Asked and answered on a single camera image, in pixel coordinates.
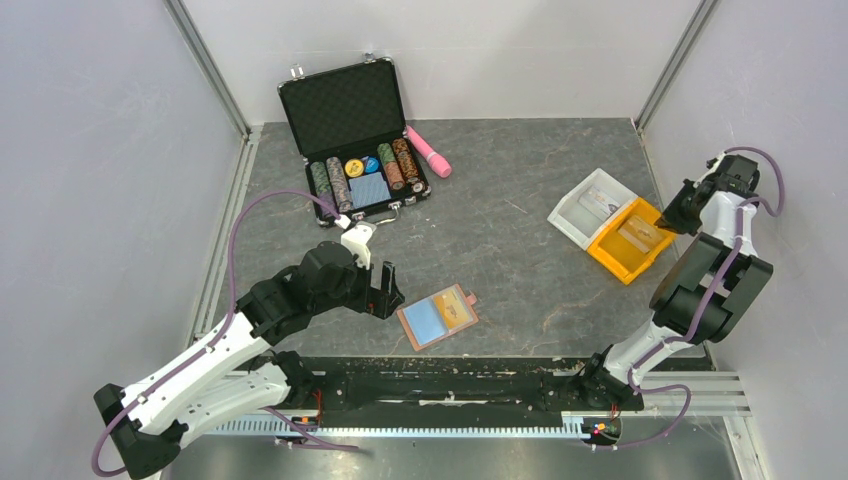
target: yellow container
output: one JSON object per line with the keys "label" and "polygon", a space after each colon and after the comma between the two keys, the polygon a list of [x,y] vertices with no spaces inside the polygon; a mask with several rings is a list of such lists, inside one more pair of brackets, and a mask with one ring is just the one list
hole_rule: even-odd
{"label": "yellow container", "polygon": [[660,215],[650,203],[637,198],[598,234],[586,251],[629,285],[674,240],[674,233],[653,226]]}

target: pink bottle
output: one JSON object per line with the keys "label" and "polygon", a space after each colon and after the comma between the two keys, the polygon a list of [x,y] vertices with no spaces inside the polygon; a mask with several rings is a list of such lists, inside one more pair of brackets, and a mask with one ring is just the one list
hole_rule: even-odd
{"label": "pink bottle", "polygon": [[445,160],[445,157],[436,153],[436,151],[433,150],[433,147],[428,145],[427,142],[421,138],[421,135],[418,135],[418,132],[409,125],[406,126],[406,134],[409,136],[409,141],[412,142],[412,146],[415,147],[415,150],[417,150],[421,156],[427,159],[427,163],[430,165],[430,168],[436,172],[436,175],[442,178],[448,178],[448,175],[450,175],[450,172],[453,169],[451,168],[450,163]]}

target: metal latch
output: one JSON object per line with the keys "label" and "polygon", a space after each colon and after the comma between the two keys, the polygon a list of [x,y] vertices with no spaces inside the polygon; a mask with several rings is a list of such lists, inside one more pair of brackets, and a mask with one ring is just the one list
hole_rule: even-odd
{"label": "metal latch", "polygon": [[289,71],[292,73],[292,78],[295,80],[300,80],[304,76],[303,67],[301,67],[300,64],[295,63],[291,66],[291,70]]}

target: white box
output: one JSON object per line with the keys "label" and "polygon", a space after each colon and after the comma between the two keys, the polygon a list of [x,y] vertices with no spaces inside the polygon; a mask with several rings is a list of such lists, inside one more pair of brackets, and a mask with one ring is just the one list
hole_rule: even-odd
{"label": "white box", "polygon": [[636,198],[635,193],[598,168],[562,197],[548,215],[548,222],[586,250]]}

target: black foam lining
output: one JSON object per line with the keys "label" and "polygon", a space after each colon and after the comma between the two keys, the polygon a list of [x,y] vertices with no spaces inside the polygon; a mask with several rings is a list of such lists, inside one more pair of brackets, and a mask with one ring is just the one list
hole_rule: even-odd
{"label": "black foam lining", "polygon": [[394,65],[388,59],[292,80],[280,99],[298,149],[307,158],[406,126]]}

